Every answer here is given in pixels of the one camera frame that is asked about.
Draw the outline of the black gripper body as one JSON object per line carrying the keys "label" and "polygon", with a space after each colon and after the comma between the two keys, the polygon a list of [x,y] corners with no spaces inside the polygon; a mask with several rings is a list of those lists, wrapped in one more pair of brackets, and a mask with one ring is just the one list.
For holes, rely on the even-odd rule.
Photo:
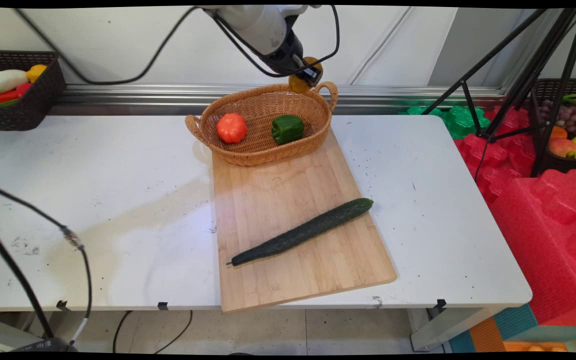
{"label": "black gripper body", "polygon": [[289,76],[299,73],[301,70],[295,70],[292,60],[293,53],[303,57],[303,46],[295,32],[288,30],[274,50],[263,49],[260,51],[260,60],[270,69],[263,71],[263,73],[267,76]]}

